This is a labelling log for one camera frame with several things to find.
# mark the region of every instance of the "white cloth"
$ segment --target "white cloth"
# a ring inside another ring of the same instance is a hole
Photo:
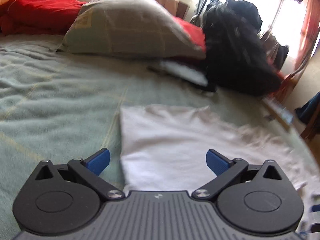
[[[259,127],[238,128],[223,122],[209,107],[122,107],[120,119],[126,194],[130,190],[188,190],[191,194],[216,177],[205,161],[207,151],[214,149],[249,164],[274,159],[296,190],[308,183],[300,190],[304,220],[308,220],[311,194],[320,190],[319,173],[306,170],[303,160],[280,137]]]

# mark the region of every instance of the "clothes pile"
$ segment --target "clothes pile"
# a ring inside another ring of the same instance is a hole
[[[262,21],[255,5],[215,2],[203,19],[207,57],[200,69],[210,83],[253,96],[280,88],[281,79],[257,36]]]

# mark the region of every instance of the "metal screw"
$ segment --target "metal screw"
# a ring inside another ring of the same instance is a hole
[[[207,191],[206,189],[197,189],[196,191],[195,191],[195,193],[196,193],[196,196],[197,197],[208,197],[208,196],[210,196],[210,193],[209,193],[209,191]]]
[[[122,192],[120,190],[113,189],[108,191],[107,196],[110,198],[120,198],[122,197]]]

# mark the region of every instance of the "red blanket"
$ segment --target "red blanket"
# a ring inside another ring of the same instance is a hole
[[[9,0],[0,5],[4,35],[65,34],[85,2],[77,0]]]

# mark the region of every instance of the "floor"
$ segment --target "floor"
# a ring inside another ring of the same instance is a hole
[[[320,48],[310,60],[308,67],[299,80],[297,86],[293,90],[289,98],[284,102],[284,106],[294,113],[294,109],[303,106],[313,96],[320,91]],[[303,125],[298,119],[295,119],[293,124],[299,133],[303,131]],[[316,136],[309,144],[318,164],[320,165],[320,135]]]

